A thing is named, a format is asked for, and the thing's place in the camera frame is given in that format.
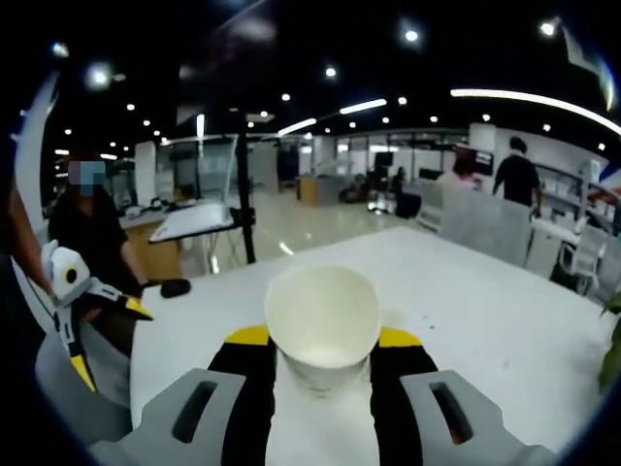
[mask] robotic hand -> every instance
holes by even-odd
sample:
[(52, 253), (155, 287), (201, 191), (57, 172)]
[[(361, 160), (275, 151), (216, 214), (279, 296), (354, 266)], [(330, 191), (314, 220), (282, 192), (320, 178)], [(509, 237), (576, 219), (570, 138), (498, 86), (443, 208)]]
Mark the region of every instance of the robotic hand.
[(152, 320), (152, 317), (136, 298), (91, 277), (82, 257), (74, 250), (60, 247), (56, 240), (43, 246), (41, 263), (57, 302), (56, 331), (71, 364), (86, 385), (97, 391), (80, 339), (80, 310), (104, 307), (106, 312), (123, 312), (139, 320)]

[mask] paper cup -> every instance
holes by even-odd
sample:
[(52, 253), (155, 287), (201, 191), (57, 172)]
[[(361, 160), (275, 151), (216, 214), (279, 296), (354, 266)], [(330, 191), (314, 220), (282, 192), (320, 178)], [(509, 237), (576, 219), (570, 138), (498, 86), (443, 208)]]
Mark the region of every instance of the paper cup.
[(344, 267), (299, 267), (277, 277), (265, 313), (290, 372), (318, 394), (355, 380), (379, 338), (374, 286)]

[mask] ceiling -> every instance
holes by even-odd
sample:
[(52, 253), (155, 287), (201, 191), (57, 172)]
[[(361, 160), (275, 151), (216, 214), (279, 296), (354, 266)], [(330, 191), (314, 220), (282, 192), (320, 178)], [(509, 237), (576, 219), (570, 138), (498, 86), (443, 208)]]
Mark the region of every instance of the ceiling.
[[(131, 154), (137, 142), (147, 139), (191, 136), (193, 118), (178, 124), (184, 108), (190, 110), (186, 115), (206, 114), (208, 133), (239, 131), (245, 128), (245, 113), (262, 111), (273, 117), (246, 128), (248, 132), (276, 132), (310, 117), (319, 119), (311, 131), (330, 127), (332, 134), (430, 127), (430, 116), (438, 117), (436, 125), (466, 128), (488, 114), (499, 126), (541, 134), (549, 124), (550, 137), (593, 151), (605, 143), (604, 155), (611, 159), (621, 153), (613, 132), (582, 116), (537, 104), (449, 94), (453, 87), (531, 92), (619, 121), (616, 111), (605, 110), (597, 76), (569, 64), (563, 34), (545, 38), (539, 33), (542, 21), (561, 16), (582, 44), (595, 44), (611, 69), (620, 69), (621, 53), (610, 32), (615, 30), (612, 15), (599, 0), (539, 1), (519, 9), (476, 1), (140, 3), (110, 0), (93, 8), (63, 0), (37, 6), (37, 17), (45, 17), (46, 25), (9, 53), (18, 72), (10, 81), (15, 102), (7, 133), (18, 133), (19, 110), (28, 108), (46, 73), (57, 70), (58, 100), (45, 136), (50, 153), (89, 144), (123, 155), (123, 147)], [(16, 25), (27, 28), (31, 16), (20, 7)], [(408, 30), (418, 33), (415, 43), (405, 40)], [(53, 56), (54, 41), (66, 44), (68, 58)], [(93, 63), (106, 64), (122, 79), (105, 90), (87, 89), (84, 76)], [(325, 75), (328, 66), (337, 72), (334, 79)], [(280, 99), (284, 92), (290, 101)], [(400, 96), (407, 97), (406, 105), (398, 104)], [(338, 114), (341, 107), (377, 98), (387, 99), (388, 105)], [(128, 103), (135, 105), (133, 112)], [(145, 119), (150, 126), (143, 125)], [(351, 121), (355, 130), (349, 128)], [(71, 135), (65, 134), (67, 128)]]

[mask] glossy floor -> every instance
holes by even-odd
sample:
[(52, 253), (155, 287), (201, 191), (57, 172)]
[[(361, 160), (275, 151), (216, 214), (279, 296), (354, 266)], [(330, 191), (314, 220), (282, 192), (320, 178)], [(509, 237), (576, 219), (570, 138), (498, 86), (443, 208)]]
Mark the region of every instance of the glossy floor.
[[(258, 190), (252, 202), (257, 218), (253, 232), (257, 261), (332, 245), (395, 226), (427, 231), (413, 219), (370, 213), (364, 204), (308, 206), (296, 199), (293, 190), (280, 194)], [(217, 238), (211, 235), (185, 241), (184, 248), (181, 268), (187, 278), (201, 275), (209, 267), (216, 273), (224, 273), (245, 265), (241, 230), (220, 233)], [(213, 250), (211, 264), (206, 263), (205, 248)]]

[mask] chair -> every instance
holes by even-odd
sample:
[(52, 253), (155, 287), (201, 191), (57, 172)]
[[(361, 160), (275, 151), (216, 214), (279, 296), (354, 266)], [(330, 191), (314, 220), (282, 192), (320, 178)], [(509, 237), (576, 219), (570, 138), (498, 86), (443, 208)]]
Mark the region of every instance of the chair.
[(421, 180), (421, 206), (416, 221), (433, 231), (440, 231), (442, 223), (443, 197), (441, 184)]
[(580, 235), (577, 247), (564, 244), (561, 248), (559, 264), (568, 275), (582, 278), (578, 283), (578, 294), (586, 294), (589, 288), (600, 287), (598, 279), (598, 262), (600, 251), (605, 248), (608, 234), (591, 225), (586, 225)]
[(129, 410), (88, 389), (53, 330), (39, 348), (35, 376), (51, 405), (83, 445), (115, 442), (132, 431)]
[(444, 190), (440, 236), (524, 267), (531, 239), (530, 209), (468, 189)]
[(621, 289), (621, 244), (617, 238), (607, 237), (597, 274), (598, 286), (592, 286), (587, 297), (603, 304)]

